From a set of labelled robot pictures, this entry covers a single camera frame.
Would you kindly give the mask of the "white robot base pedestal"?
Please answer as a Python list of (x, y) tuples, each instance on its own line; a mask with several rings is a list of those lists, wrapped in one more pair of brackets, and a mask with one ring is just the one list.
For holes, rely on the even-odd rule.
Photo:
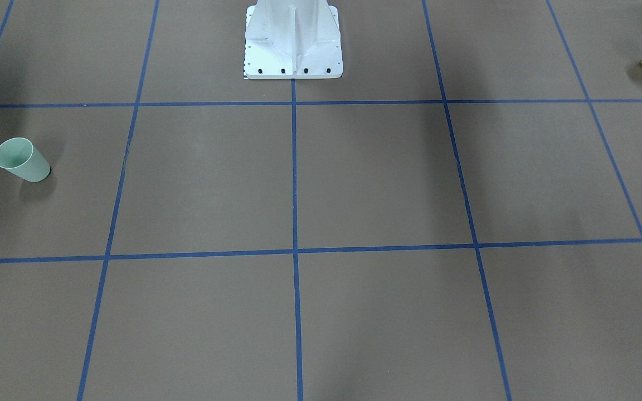
[(337, 7), (326, 1), (257, 1), (245, 17), (245, 79), (342, 77)]

